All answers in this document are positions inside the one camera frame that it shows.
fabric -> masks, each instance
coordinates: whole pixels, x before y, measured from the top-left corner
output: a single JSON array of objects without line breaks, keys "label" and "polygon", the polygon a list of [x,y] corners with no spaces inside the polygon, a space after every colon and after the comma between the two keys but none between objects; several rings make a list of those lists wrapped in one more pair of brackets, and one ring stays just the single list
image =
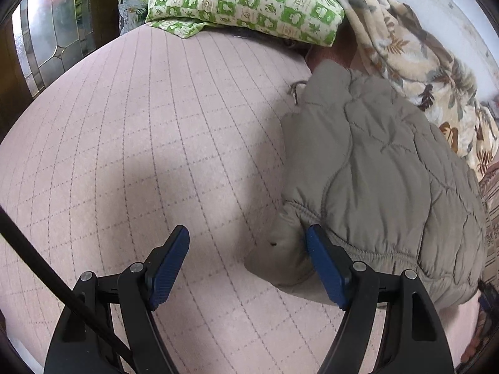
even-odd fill
[{"label": "fabric", "polygon": [[499,126],[499,96],[497,96],[495,99],[491,99],[485,102],[484,105],[487,106],[492,114],[492,117],[494,118],[494,121],[496,121],[496,125]]},{"label": "fabric", "polygon": [[430,33],[407,4],[395,0],[338,0],[354,29],[369,74],[392,87],[440,128],[480,180],[499,147],[488,108],[476,99],[471,70]]},{"label": "fabric", "polygon": [[[344,16],[336,0],[143,1],[148,2],[146,20],[151,26],[182,38],[193,36],[204,26],[215,23],[331,46]],[[185,21],[182,17],[192,19]]]},{"label": "fabric", "polygon": [[478,182],[437,127],[378,77],[322,62],[282,122],[286,180],[245,262],[279,289],[328,302],[303,241],[320,223],[375,271],[417,271],[437,309],[469,300],[485,262]]},{"label": "fabric", "polygon": [[480,181],[483,202],[488,210],[487,218],[487,261],[483,271],[483,281],[491,283],[499,290],[499,163],[489,167]]}]

black metal bracket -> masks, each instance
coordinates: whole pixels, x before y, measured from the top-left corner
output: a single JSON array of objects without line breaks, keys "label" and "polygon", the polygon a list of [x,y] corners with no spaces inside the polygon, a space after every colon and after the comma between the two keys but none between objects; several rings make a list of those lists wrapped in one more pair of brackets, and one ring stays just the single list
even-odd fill
[{"label": "black metal bracket", "polygon": [[[133,263],[121,274],[96,277],[83,273],[73,294],[114,332],[110,304],[119,304],[134,370],[138,374],[178,374],[152,316],[168,299],[189,249],[189,232],[177,226],[144,263]],[[65,307],[48,350],[45,373],[123,373],[119,355],[77,314]]]},{"label": "black metal bracket", "polygon": [[331,301],[345,315],[319,374],[357,374],[378,303],[388,303],[373,374],[453,374],[442,324],[413,270],[376,273],[334,246],[319,225],[306,233],[308,252]]}]

green checkered pillow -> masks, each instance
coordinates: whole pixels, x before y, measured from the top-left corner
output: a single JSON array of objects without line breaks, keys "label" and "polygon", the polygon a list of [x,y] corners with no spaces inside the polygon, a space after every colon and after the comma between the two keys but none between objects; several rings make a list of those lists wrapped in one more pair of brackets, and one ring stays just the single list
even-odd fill
[{"label": "green checkered pillow", "polygon": [[336,0],[144,0],[146,21],[188,38],[204,26],[247,27],[273,36],[331,46],[344,11]]}]

beige floral quilt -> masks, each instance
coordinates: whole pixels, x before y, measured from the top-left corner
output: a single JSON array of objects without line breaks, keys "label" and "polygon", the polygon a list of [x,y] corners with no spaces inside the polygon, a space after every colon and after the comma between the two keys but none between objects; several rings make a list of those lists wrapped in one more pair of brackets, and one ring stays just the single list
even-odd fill
[{"label": "beige floral quilt", "polygon": [[355,32],[368,73],[388,79],[424,111],[481,180],[497,152],[499,131],[488,108],[475,98],[472,71],[421,27],[407,4],[338,2]]}]

screw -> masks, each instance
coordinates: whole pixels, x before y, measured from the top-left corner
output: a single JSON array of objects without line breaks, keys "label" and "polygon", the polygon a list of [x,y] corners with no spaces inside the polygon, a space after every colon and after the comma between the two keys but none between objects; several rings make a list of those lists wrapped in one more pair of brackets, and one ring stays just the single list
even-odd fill
[{"label": "screw", "polygon": [[91,271],[85,271],[81,276],[80,280],[81,281],[88,281],[92,278],[93,273]]},{"label": "screw", "polygon": [[130,266],[130,271],[132,273],[139,273],[142,271],[143,268],[144,268],[144,265],[142,263],[133,263]]},{"label": "screw", "polygon": [[354,264],[353,264],[353,268],[354,270],[356,271],[366,271],[367,269],[367,266],[365,263],[361,262],[361,261],[356,261]]},{"label": "screw", "polygon": [[409,280],[415,280],[418,276],[414,270],[406,270],[405,275]]}]

